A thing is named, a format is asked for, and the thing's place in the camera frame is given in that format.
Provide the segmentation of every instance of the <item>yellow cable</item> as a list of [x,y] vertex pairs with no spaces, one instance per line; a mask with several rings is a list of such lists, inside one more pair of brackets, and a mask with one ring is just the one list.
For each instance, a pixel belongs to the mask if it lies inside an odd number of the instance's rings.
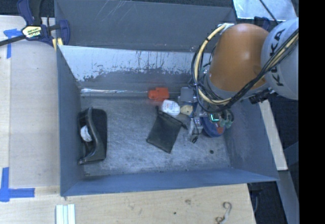
[[[201,60],[201,56],[202,53],[205,49],[205,47],[207,46],[208,42],[221,30],[223,30],[226,27],[225,24],[221,25],[220,27],[218,27],[216,30],[214,30],[208,37],[207,39],[203,42],[203,44],[201,45],[199,52],[197,54],[197,58],[196,58],[196,62],[195,62],[195,67],[194,67],[194,76],[195,76],[195,80],[196,82],[198,81],[198,74],[199,74],[199,64],[200,64],[200,60]],[[208,103],[210,104],[215,104],[215,105],[225,105],[227,104],[231,98],[226,99],[226,100],[211,100],[210,98],[208,98],[206,95],[204,95],[204,93],[199,89],[199,94],[200,96]]]

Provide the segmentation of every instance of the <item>blue clamp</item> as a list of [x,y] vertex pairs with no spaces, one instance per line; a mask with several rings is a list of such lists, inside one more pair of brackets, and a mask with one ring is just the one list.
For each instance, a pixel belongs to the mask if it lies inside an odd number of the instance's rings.
[[24,18],[26,22],[26,27],[21,30],[26,36],[26,40],[40,41],[53,47],[54,37],[51,35],[51,31],[60,29],[63,44],[68,44],[70,40],[68,21],[60,20],[59,25],[54,26],[50,26],[49,21],[47,21],[47,26],[42,24],[40,14],[42,2],[43,0],[19,0],[17,2],[19,15]]
[[14,198],[33,198],[35,197],[35,188],[9,188],[9,167],[2,169],[0,202],[9,202]]

